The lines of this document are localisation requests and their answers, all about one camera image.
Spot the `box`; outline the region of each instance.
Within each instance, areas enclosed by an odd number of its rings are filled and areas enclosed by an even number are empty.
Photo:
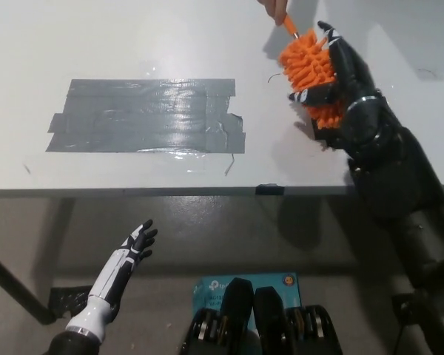
[[[224,275],[203,277],[194,287],[192,297],[193,314],[201,308],[221,309],[223,294],[228,284],[236,277],[249,280],[253,285],[253,291],[257,288],[273,286],[280,295],[284,308],[301,306],[301,297],[297,284],[297,275],[294,272],[282,274],[248,274],[248,275]],[[252,315],[248,324],[246,344],[243,354],[261,354],[260,338],[255,327],[255,318]]]

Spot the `white table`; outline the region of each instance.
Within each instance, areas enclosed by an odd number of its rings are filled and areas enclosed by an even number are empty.
[[[359,50],[444,185],[444,0],[292,0],[289,12]],[[343,191],[345,154],[294,127],[284,76],[267,83],[289,41],[255,0],[0,1],[0,196]],[[234,78],[245,154],[226,176],[227,154],[45,152],[74,78]]]

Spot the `tape strip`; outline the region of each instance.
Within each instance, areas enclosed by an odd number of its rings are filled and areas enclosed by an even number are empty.
[[[118,132],[214,132],[223,129],[242,133],[243,121],[232,114],[222,116],[205,114],[151,114],[123,110],[107,110],[92,115],[54,114],[49,133],[118,133]]]
[[[243,153],[233,79],[72,80],[48,152]]]
[[[245,134],[211,133],[55,133],[48,152],[244,153]]]
[[[71,81],[67,96],[235,96],[235,79],[87,80]]]

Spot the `floor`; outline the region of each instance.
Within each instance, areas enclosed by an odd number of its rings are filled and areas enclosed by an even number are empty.
[[[391,354],[389,296],[409,290],[387,236],[355,197],[0,200],[0,259],[46,302],[93,282],[140,222],[160,230],[128,285],[101,354],[177,354],[192,287],[210,274],[296,271],[304,304],[327,308],[344,353]],[[40,355],[67,321],[41,326],[0,289],[0,354]],[[429,354],[408,329],[399,354]]]

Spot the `orange toy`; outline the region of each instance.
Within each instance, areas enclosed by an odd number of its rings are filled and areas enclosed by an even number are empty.
[[[331,65],[329,51],[323,49],[326,43],[324,38],[317,41],[313,29],[307,34],[299,36],[296,27],[287,16],[285,27],[291,36],[296,39],[280,54],[279,61],[284,67],[284,74],[288,76],[292,88],[296,92],[318,84],[334,81],[334,68]],[[340,103],[322,107],[306,107],[317,128],[338,128],[342,119]]]

